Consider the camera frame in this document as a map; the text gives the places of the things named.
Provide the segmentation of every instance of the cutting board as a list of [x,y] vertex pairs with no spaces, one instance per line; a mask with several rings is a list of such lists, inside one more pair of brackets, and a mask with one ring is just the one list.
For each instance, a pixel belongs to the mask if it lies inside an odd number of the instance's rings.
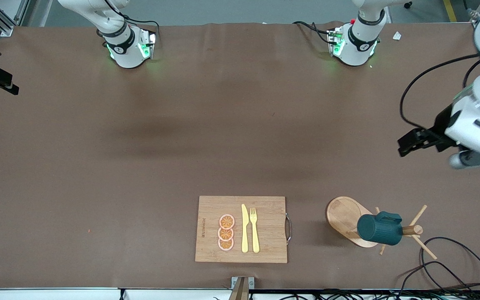
[[[253,252],[252,225],[248,224],[249,251],[242,253],[242,204],[257,209],[260,252]],[[224,214],[235,219],[234,246],[229,251],[218,247],[219,219]],[[287,263],[285,197],[200,196],[197,218],[196,262]]]

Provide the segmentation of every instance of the wooden peg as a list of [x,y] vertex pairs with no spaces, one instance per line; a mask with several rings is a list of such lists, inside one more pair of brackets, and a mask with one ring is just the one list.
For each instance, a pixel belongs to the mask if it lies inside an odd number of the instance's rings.
[[423,228],[419,225],[405,226],[403,228],[403,235],[417,235],[422,233],[423,233]]
[[425,250],[425,252],[427,252],[431,258],[433,258],[433,260],[438,260],[438,258],[436,257],[436,255],[434,255],[430,250],[429,248],[424,244],[422,243],[422,241],[420,241],[420,239],[418,237],[416,237],[415,235],[412,235],[413,239],[416,241],[416,243],[418,243],[420,245],[420,247]]
[[412,222],[410,222],[410,224],[408,224],[408,226],[412,226],[414,224],[416,224],[416,222],[418,221],[418,219],[421,217],[421,215],[423,214],[423,212],[425,211],[425,209],[427,208],[427,205],[424,205],[421,207],[420,211],[417,213],[417,215],[414,217],[414,219],[412,220]]

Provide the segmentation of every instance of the citrus slice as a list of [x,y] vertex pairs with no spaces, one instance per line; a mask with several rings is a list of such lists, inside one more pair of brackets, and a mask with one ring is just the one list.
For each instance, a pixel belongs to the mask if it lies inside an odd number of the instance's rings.
[[223,250],[223,251],[229,251],[235,245],[235,241],[232,240],[232,239],[231,239],[231,241],[218,240],[217,242],[218,242],[217,246],[220,247],[220,249]]
[[228,213],[221,216],[220,227],[223,229],[231,229],[235,225],[235,219]]
[[233,235],[234,235],[234,232],[232,229],[223,229],[223,228],[219,228],[217,230],[217,237],[219,239],[221,239],[222,241],[224,242],[227,242],[227,241],[231,241]]

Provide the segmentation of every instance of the cutting board handle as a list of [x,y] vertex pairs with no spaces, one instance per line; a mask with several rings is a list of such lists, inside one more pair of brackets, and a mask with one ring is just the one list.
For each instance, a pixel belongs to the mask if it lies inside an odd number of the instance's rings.
[[[292,238],[292,221],[288,217],[288,213],[285,212],[284,215],[286,216],[285,222],[288,222],[288,237],[286,238],[286,244],[290,243],[290,239]],[[286,236],[286,223],[284,225],[284,231],[285,231],[285,236]]]

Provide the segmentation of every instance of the table surface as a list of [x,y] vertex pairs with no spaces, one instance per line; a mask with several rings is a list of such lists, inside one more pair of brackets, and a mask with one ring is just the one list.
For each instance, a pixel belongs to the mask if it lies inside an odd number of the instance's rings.
[[[397,148],[411,129],[402,91],[475,53],[472,27],[391,24],[381,38],[348,67],[297,25],[164,27],[156,59],[123,70],[94,28],[16,28],[0,41],[20,87],[0,90],[0,287],[217,288],[237,275],[257,288],[400,287],[419,247],[379,256],[346,240],[325,216],[343,195],[404,223],[427,204],[422,239],[480,255],[480,169],[450,169],[455,149]],[[432,125],[473,62],[415,84],[408,117]],[[200,195],[286,196],[288,264],[195,262]],[[480,281],[465,251],[430,248]],[[422,273],[407,287],[433,288]]]

